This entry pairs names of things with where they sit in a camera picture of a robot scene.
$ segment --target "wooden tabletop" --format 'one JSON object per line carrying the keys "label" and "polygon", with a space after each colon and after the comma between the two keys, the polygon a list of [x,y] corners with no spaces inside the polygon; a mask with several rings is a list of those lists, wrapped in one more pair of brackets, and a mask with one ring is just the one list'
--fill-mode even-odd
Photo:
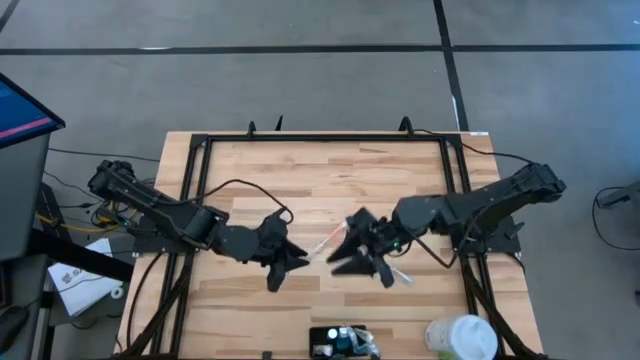
{"label": "wooden tabletop", "polygon": [[[167,134],[156,178],[155,187],[176,198],[191,134]],[[486,135],[463,133],[462,139],[477,149],[492,149]],[[465,157],[473,188],[499,179],[493,157],[470,151],[465,151]],[[451,159],[457,174],[452,150]],[[191,195],[198,170],[196,166]],[[232,178],[255,182],[289,206],[295,213],[289,238],[307,250],[362,206],[376,216],[388,216],[400,197],[446,193],[439,147],[431,142],[215,143],[206,189]],[[461,189],[457,176],[456,188]],[[249,227],[258,226],[277,209],[269,198],[242,184],[230,185],[205,204],[230,212],[230,223]],[[443,258],[452,256],[448,237],[428,235],[424,240]],[[377,279],[332,277],[325,259],[335,245],[325,248],[309,266],[290,273],[277,293],[266,289],[268,268],[200,252],[191,279],[180,358],[259,358],[263,351],[273,351],[276,359],[307,358],[308,329],[340,324],[366,325],[384,359],[437,358],[424,343],[424,331],[434,319],[467,312],[459,266],[444,269],[423,249],[413,247],[405,256],[387,257],[387,261],[415,284],[398,281],[384,289]],[[138,287],[152,258],[137,260],[131,289]],[[166,255],[141,290],[134,336],[157,309],[165,264]],[[522,269],[502,255],[489,256],[489,268],[500,312],[525,344],[542,351]],[[133,293],[129,293],[118,335],[122,344]],[[168,351],[173,318],[173,313],[167,317],[163,351]]]}

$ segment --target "black line on floor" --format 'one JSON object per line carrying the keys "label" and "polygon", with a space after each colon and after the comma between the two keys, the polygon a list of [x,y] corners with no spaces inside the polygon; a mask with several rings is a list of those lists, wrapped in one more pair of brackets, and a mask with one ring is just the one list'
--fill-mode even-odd
{"label": "black line on floor", "polygon": [[449,78],[449,87],[451,96],[454,99],[454,110],[458,122],[458,130],[469,131],[469,122],[467,121],[467,112],[464,109],[462,100],[462,91],[460,90],[460,80],[458,79],[458,70],[456,69],[456,61],[453,56],[451,47],[451,39],[449,38],[449,28],[447,27],[447,18],[444,16],[444,7],[442,0],[433,0],[433,7],[436,11],[436,19],[438,20],[438,31],[442,41],[442,52],[444,53],[444,64],[447,67],[447,76]]}
{"label": "black line on floor", "polygon": [[[6,20],[12,11],[5,11]],[[451,45],[448,31],[442,37],[443,45],[420,44],[353,44],[353,45],[278,45],[278,46],[205,46],[162,48],[16,48],[0,49],[5,55],[83,56],[83,55],[234,55],[234,54],[322,54],[322,53],[445,53],[445,62],[454,70],[450,74],[455,82],[457,72],[453,56],[447,53],[514,53],[514,52],[603,52],[640,51],[640,44],[576,44],[576,45]]]}
{"label": "black line on floor", "polygon": [[315,53],[405,53],[442,51],[440,45],[362,44],[222,46],[167,48],[46,48],[0,49],[0,55],[201,55],[201,54],[315,54]]}
{"label": "black line on floor", "polygon": [[640,44],[454,45],[453,52],[589,52],[640,51]]}
{"label": "black line on floor", "polygon": [[13,11],[16,9],[19,2],[20,0],[11,0],[9,5],[7,6],[7,9],[4,11],[2,16],[0,17],[0,32],[2,32],[5,25],[7,25],[9,18],[11,18],[11,15],[13,15]]}

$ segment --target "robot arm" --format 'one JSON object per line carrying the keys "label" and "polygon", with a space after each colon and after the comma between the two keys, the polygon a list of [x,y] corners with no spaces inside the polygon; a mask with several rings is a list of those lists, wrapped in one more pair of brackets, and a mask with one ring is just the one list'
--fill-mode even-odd
{"label": "robot arm", "polygon": [[269,291],[278,291],[287,271],[309,264],[300,258],[307,253],[287,239],[286,222],[280,218],[284,209],[267,216],[257,229],[227,225],[226,212],[172,199],[139,181],[131,164],[120,161],[103,161],[89,180],[89,190],[143,213],[162,236],[244,263],[269,265]]}
{"label": "robot arm", "polygon": [[[463,234],[457,253],[464,252],[463,244],[468,237],[485,241],[497,229],[498,223],[514,211],[527,204],[554,202],[565,189],[564,182],[549,166],[529,164],[508,178],[469,193],[402,198],[393,210],[391,220],[384,217],[378,220],[361,208],[347,219],[349,228],[345,240],[327,262],[349,258],[332,274],[373,276],[379,273],[382,284],[388,288],[394,279],[384,255],[399,251],[429,230],[441,235]],[[501,355],[497,358],[549,359],[524,345],[488,301],[470,269],[463,271],[463,276],[468,280],[469,290],[484,306],[515,354],[515,357]]]}

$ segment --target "computer screen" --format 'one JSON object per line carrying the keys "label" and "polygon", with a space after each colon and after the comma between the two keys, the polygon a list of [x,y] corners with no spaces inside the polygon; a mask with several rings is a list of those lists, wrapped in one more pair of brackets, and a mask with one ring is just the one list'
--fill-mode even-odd
{"label": "computer screen", "polygon": [[0,148],[64,127],[64,122],[0,74]]}

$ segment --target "table leg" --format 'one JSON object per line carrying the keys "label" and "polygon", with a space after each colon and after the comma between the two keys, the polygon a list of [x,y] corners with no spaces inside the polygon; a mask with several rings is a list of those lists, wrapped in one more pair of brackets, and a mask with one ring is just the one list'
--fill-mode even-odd
{"label": "table leg", "polygon": [[37,229],[31,229],[30,254],[45,254],[52,260],[75,266],[90,273],[129,282],[133,266],[112,257],[87,250]]}

